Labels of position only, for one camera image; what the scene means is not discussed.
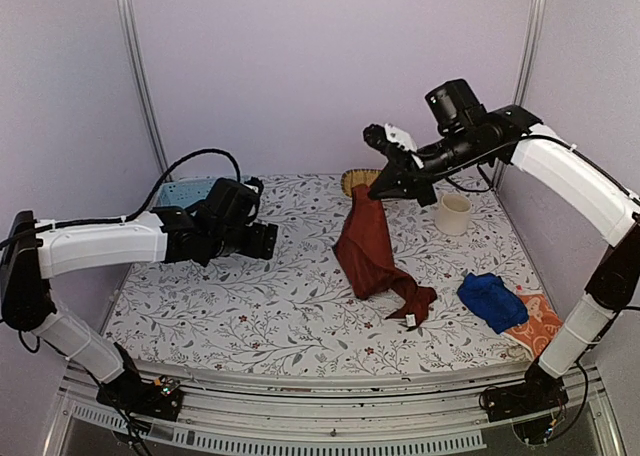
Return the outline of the brown towel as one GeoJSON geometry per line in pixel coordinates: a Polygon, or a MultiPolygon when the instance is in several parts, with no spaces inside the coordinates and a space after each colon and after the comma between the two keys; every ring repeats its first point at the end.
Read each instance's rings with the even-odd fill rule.
{"type": "Polygon", "coordinates": [[[369,187],[355,186],[351,201],[333,252],[355,297],[367,300],[392,291],[403,305],[389,317],[403,319],[410,330],[418,328],[428,318],[436,291],[396,266],[383,204],[369,198],[369,187]]]}

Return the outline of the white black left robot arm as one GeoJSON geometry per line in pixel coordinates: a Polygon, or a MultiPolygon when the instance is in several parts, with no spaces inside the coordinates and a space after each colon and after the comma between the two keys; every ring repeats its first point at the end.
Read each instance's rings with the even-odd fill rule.
{"type": "Polygon", "coordinates": [[[257,220],[263,183],[221,178],[187,208],[156,207],[113,220],[39,220],[15,215],[2,242],[1,317],[88,370],[128,410],[148,388],[127,352],[101,336],[90,310],[106,310],[117,277],[134,263],[193,262],[240,254],[269,260],[278,228],[257,220]]]}

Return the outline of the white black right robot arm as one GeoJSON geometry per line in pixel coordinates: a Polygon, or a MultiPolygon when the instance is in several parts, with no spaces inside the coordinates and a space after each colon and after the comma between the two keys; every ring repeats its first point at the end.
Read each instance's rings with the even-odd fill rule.
{"type": "Polygon", "coordinates": [[[569,229],[580,229],[604,253],[583,295],[526,372],[517,403],[537,412],[556,393],[555,380],[596,345],[631,302],[639,281],[639,196],[560,138],[529,111],[510,105],[436,113],[441,140],[419,148],[405,131],[371,124],[363,140],[387,164],[369,191],[373,200],[436,201],[433,186],[473,165],[501,161],[531,176],[572,207],[569,229]]]}

